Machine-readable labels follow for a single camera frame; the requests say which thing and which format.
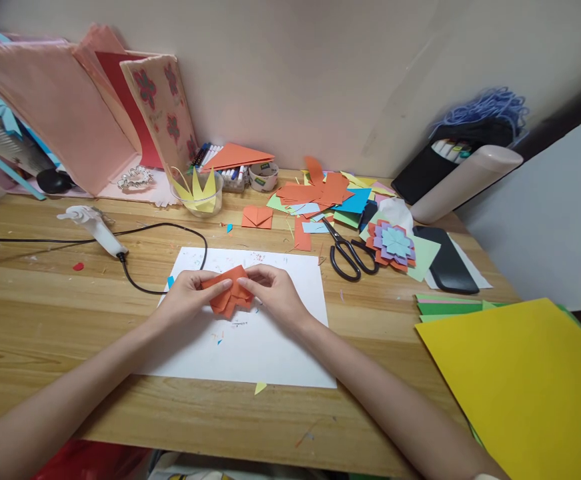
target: person's left hand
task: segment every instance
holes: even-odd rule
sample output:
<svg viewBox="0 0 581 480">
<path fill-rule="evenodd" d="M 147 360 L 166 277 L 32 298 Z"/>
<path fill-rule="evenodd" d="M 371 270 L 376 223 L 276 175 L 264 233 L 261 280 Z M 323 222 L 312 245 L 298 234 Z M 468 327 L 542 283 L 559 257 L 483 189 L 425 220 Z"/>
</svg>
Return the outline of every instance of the person's left hand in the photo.
<svg viewBox="0 0 581 480">
<path fill-rule="evenodd" d="M 182 271 L 154 315 L 168 323 L 181 323 L 192 319 L 201 307 L 232 285 L 232 280 L 226 279 L 201 290 L 201 282 L 217 275 L 219 273 L 208 270 Z"/>
</svg>

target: hand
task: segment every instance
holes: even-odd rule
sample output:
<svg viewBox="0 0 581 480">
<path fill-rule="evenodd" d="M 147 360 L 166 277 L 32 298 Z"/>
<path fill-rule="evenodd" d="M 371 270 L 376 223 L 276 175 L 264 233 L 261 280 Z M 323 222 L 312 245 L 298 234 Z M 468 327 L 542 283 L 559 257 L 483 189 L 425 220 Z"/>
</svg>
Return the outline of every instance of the hand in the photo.
<svg viewBox="0 0 581 480">
<path fill-rule="evenodd" d="M 201 282 L 213 279 L 217 275 L 219 274 L 208 270 L 182 271 L 157 308 L 155 315 L 168 323 L 192 319 L 201 307 L 232 285 L 232 280 L 226 279 L 201 290 Z"/>
<path fill-rule="evenodd" d="M 300 328 L 314 319 L 299 298 L 297 289 L 286 270 L 270 265 L 255 265 L 247 268 L 248 278 L 240 278 L 239 284 L 259 297 L 265 307 L 284 327 Z"/>
</svg>

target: black scissors handle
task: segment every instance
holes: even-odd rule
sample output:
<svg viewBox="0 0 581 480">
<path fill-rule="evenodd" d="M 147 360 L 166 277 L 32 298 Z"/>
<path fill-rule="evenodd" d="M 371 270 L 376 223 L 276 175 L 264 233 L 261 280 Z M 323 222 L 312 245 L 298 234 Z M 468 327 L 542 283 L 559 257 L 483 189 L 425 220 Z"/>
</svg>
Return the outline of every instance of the black scissors handle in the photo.
<svg viewBox="0 0 581 480">
<path fill-rule="evenodd" d="M 369 249 L 363 243 L 358 242 L 356 240 L 353 240 L 351 244 L 348 240 L 344 239 L 341 235 L 339 235 L 339 233 L 337 233 L 337 231 L 333 227 L 331 227 L 328 222 L 324 223 L 326 224 L 328 231 L 330 232 L 335 241 L 335 245 L 330 247 L 330 263 L 332 264 L 332 268 L 334 269 L 334 271 L 337 272 L 337 274 L 340 277 L 344 278 L 345 280 L 354 282 L 359 281 L 362 278 L 362 272 L 359 270 L 359 267 L 361 267 L 361 269 L 369 275 L 374 275 L 379 271 L 379 264 L 375 262 L 373 250 Z M 344 250 L 342 245 L 345 245 L 348 248 L 348 252 L 350 252 L 350 255 L 348 255 L 348 252 Z M 372 260 L 373 268 L 368 268 L 364 265 L 364 262 L 359 258 L 359 255 L 357 255 L 357 252 L 352 247 L 352 245 L 359 247 L 368 254 L 368 256 Z M 346 260 L 348 262 L 348 265 L 352 267 L 352 269 L 355 272 L 354 276 L 348 275 L 346 272 L 339 268 L 339 265 L 337 265 L 337 261 L 335 260 L 335 249 L 337 249 L 339 253 L 341 253 L 344 260 Z"/>
</svg>

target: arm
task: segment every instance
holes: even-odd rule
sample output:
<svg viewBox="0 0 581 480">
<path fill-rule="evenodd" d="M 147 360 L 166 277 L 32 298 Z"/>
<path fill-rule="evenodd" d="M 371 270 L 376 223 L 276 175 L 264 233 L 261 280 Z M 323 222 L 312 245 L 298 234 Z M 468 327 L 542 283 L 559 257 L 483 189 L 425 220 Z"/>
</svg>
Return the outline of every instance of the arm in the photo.
<svg viewBox="0 0 581 480">
<path fill-rule="evenodd" d="M 27 479 L 44 466 L 90 412 L 146 360 L 155 341 L 174 325 L 192 320 L 203 304 L 231 285 L 227 280 L 197 290 L 216 275 L 182 272 L 146 322 L 2 416 L 0 480 Z"/>
<path fill-rule="evenodd" d="M 239 282 L 259 297 L 355 398 L 427 479 L 508 476 L 470 434 L 428 398 L 312 317 L 284 270 L 257 265 Z"/>
</svg>

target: black phone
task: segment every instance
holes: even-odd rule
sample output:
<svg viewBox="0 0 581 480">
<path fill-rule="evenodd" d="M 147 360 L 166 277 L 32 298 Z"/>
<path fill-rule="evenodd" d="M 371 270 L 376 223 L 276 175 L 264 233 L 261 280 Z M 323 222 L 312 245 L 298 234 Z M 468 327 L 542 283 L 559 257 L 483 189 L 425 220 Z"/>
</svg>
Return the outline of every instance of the black phone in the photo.
<svg viewBox="0 0 581 480">
<path fill-rule="evenodd" d="M 416 226 L 412 231 L 419 238 L 441 245 L 439 253 L 430 265 L 430 273 L 441 290 L 466 295 L 479 293 L 479 287 L 470 276 L 445 230 Z"/>
</svg>

